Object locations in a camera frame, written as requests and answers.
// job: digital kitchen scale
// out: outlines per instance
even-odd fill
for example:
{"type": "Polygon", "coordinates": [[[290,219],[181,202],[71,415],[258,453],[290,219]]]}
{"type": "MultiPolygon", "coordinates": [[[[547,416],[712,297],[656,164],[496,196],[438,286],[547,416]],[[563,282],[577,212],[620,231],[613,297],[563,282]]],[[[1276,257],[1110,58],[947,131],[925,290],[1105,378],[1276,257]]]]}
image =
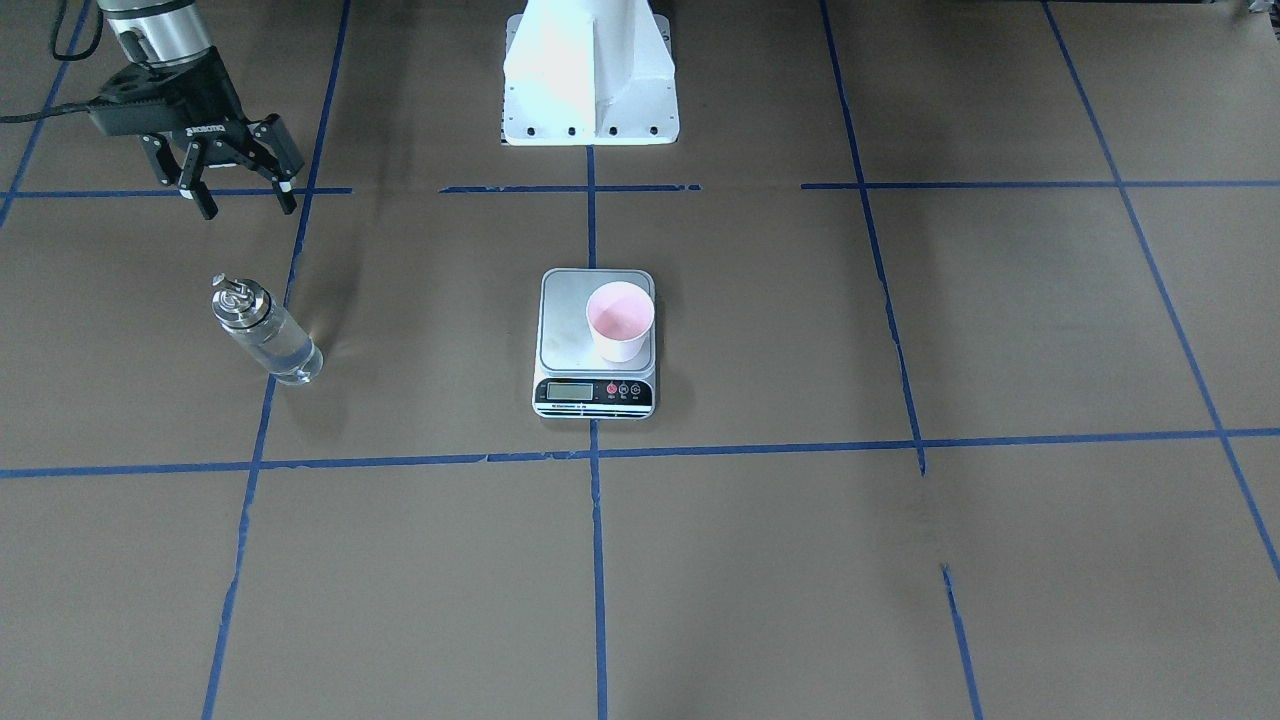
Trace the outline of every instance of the digital kitchen scale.
{"type": "Polygon", "coordinates": [[[611,363],[595,351],[586,300],[605,283],[625,281],[654,297],[644,270],[556,268],[543,275],[534,357],[534,411],[543,418],[640,419],[658,401],[657,319],[640,354],[611,363]]]}

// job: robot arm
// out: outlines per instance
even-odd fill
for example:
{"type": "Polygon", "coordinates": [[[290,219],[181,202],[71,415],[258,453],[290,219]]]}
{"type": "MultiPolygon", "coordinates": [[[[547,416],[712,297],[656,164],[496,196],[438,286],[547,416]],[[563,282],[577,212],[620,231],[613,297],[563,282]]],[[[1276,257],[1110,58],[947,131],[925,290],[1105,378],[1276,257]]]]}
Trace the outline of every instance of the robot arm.
{"type": "Polygon", "coordinates": [[[218,213],[205,168],[242,165],[266,178],[285,214],[302,155],[279,115],[252,122],[195,0],[96,0],[129,64],[88,102],[108,136],[136,135],[160,184],[178,186],[205,219],[218,213]],[[170,142],[184,152],[182,165],[170,142]]]}

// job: cup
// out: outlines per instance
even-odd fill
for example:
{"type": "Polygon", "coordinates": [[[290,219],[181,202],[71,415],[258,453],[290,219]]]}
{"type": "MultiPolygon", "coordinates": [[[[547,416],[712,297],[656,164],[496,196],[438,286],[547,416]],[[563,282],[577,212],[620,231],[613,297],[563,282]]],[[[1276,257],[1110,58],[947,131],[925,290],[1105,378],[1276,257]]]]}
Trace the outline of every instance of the cup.
{"type": "Polygon", "coordinates": [[[586,324],[595,351],[611,363],[626,363],[640,354],[653,315],[653,299],[628,282],[602,284],[586,301],[586,324]]]}

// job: bottle cap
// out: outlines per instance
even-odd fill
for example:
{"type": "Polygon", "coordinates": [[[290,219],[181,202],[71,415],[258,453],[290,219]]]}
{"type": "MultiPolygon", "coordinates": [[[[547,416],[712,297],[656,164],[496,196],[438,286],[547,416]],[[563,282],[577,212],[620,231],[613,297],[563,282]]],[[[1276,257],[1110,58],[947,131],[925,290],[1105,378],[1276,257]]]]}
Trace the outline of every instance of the bottle cap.
{"type": "Polygon", "coordinates": [[[271,295],[251,279],[218,273],[210,284],[214,287],[214,315],[228,328],[256,325],[271,309],[271,295]]]}

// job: cable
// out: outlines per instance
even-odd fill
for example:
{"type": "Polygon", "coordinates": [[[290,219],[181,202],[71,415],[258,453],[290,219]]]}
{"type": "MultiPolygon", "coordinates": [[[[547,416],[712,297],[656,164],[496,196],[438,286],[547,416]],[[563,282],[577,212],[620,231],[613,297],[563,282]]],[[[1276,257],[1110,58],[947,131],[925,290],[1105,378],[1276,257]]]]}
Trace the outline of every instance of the cable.
{"type": "Polygon", "coordinates": [[[38,113],[28,113],[26,115],[0,115],[0,123],[33,123],[36,120],[42,120],[45,118],[52,118],[56,115],[69,115],[72,113],[88,113],[97,105],[93,102],[67,102],[63,105],[54,105],[38,113]]]}
{"type": "MultiPolygon", "coordinates": [[[[93,0],[84,0],[88,5],[93,0]]],[[[54,56],[55,60],[61,60],[64,63],[74,63],[77,60],[83,60],[97,50],[97,44],[102,40],[102,10],[97,12],[97,29],[93,31],[93,41],[88,44],[88,49],[83,53],[76,54],[61,54],[58,51],[58,33],[63,29],[63,18],[67,17],[67,0],[59,0],[58,3],[58,17],[54,18],[54,28],[49,33],[49,54],[54,56]]]]}

